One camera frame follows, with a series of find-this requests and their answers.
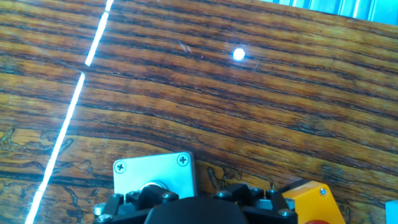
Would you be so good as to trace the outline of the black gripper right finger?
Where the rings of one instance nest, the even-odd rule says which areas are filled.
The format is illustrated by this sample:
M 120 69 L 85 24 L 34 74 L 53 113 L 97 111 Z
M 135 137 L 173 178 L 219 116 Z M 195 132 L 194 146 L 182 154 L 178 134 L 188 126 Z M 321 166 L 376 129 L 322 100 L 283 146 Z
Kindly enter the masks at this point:
M 247 184 L 232 184 L 213 194 L 213 198 L 238 208 L 247 223 L 297 224 L 295 201 L 277 189 L 261 189 Z

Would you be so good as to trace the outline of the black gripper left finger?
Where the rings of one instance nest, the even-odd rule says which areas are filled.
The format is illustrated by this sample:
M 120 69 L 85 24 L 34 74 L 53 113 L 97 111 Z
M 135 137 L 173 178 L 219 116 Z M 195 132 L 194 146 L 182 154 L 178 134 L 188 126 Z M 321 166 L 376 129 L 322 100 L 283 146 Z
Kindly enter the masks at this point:
M 179 199 L 175 192 L 157 185 L 148 185 L 142 190 L 131 191 L 126 195 L 113 194 L 99 210 L 94 208 L 94 224 L 144 223 L 149 212 L 158 205 Z

